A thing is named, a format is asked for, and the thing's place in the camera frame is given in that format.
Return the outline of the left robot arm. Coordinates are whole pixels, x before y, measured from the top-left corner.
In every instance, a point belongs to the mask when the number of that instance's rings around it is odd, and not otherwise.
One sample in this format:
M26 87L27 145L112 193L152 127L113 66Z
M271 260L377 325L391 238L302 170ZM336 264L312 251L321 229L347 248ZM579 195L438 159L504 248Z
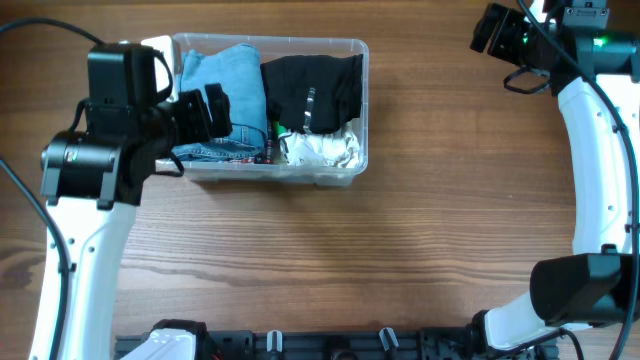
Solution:
M49 248L33 359L106 359L118 272L156 162L178 145L231 131L218 83L170 101L156 86L162 53L141 44L99 44L88 54L89 95L76 109L87 128L58 133L41 156Z

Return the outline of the black garment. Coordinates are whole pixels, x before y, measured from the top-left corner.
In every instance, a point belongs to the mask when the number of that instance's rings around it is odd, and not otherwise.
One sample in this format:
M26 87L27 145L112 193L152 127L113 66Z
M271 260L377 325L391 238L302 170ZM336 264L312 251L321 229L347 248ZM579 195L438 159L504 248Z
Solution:
M332 134L361 115L363 57L294 55L261 65L267 117L302 134Z

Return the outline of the plaid shirt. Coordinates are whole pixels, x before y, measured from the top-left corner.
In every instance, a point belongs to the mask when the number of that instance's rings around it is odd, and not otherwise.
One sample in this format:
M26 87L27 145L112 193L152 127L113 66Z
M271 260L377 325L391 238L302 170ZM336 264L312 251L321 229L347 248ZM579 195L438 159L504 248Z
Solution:
M275 154L275 133L273 123L267 121L267 139L264 144L264 149L254 156L243 157L238 159L231 159L230 163L235 164L266 164L272 165L274 163Z

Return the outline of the blue denim cloth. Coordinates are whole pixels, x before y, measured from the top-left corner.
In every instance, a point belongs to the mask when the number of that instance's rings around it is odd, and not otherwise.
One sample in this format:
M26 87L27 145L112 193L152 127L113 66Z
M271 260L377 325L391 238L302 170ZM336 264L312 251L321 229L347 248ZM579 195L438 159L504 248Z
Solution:
M215 55L195 50L182 54L183 70L178 76L182 92L198 90L207 106L219 92L230 102L231 132L206 142L176 146L181 161L261 163L264 161L269 125L266 95L257 48L239 44Z

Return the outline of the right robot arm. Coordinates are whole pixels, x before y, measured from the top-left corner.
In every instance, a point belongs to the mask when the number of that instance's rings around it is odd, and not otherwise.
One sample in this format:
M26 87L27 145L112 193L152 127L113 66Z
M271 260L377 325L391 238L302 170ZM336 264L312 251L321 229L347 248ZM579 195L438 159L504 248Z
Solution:
M576 201L571 254L538 262L526 293L475 317L490 356L611 325L619 356L639 318L639 38L609 29L609 15L603 1L491 3L474 29L474 51L556 97Z

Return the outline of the white t-shirt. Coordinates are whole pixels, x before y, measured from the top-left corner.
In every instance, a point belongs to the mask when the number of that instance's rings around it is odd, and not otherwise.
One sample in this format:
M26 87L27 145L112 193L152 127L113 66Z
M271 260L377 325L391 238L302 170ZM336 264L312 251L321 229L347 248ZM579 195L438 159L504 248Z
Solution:
M361 146L347 124L332 134L301 134L285 131L278 136L281 154L290 166L355 168Z

